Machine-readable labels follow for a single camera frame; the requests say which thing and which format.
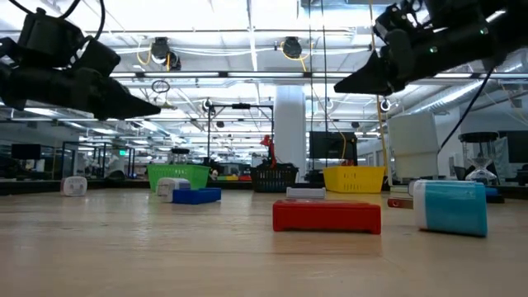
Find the blue block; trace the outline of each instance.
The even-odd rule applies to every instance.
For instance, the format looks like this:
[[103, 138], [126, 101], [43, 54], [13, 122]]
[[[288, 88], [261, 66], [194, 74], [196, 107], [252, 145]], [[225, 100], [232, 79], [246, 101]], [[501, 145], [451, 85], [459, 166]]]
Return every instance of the blue block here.
[[220, 200], [221, 190], [217, 188], [205, 188], [200, 190], [174, 190], [172, 192], [172, 203], [198, 205]]

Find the screen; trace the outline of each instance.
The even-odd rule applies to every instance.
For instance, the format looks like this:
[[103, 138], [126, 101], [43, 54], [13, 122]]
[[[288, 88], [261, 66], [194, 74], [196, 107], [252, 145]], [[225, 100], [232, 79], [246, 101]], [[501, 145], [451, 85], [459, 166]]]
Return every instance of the screen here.
[[39, 160], [40, 144], [11, 144], [11, 158], [19, 160]]
[[[341, 159], [343, 152], [343, 137], [338, 132], [310, 132], [310, 157]], [[345, 132], [346, 138], [345, 159], [357, 163], [357, 137], [354, 132]]]
[[508, 158], [510, 163], [528, 163], [528, 132], [508, 131]]

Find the black monitor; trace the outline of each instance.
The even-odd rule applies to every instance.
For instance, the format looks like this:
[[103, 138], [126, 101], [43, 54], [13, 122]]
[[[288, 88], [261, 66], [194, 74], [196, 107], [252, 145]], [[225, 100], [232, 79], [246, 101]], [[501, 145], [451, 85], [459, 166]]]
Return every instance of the black monitor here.
[[[343, 132], [346, 139], [345, 159], [357, 164], [357, 137], [354, 132]], [[309, 133], [310, 158], [341, 159], [343, 137], [338, 132], [312, 131]]]
[[40, 144], [11, 144], [11, 158], [19, 160], [40, 160]]

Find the wooden table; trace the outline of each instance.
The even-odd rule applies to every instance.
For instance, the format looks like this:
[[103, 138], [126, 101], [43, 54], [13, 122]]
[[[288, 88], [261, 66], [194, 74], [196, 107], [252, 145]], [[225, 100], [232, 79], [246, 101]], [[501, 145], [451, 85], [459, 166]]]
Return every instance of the wooden table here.
[[489, 237], [424, 233], [381, 196], [380, 236], [271, 230], [284, 195], [225, 191], [161, 204], [149, 192], [0, 198], [1, 296], [522, 296], [528, 202], [488, 205]]

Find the blue object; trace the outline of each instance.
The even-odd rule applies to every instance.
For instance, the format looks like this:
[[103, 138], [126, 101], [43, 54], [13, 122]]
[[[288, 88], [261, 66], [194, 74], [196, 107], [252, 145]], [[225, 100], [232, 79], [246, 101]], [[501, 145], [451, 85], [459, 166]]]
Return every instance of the blue object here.
[[471, 181], [424, 181], [414, 188], [417, 223], [423, 229], [485, 237], [486, 189]]
[[219, 188], [203, 188], [199, 190], [174, 190], [172, 203], [198, 205], [215, 202], [222, 199], [222, 190]]
[[497, 188], [486, 187], [486, 196], [498, 196]]

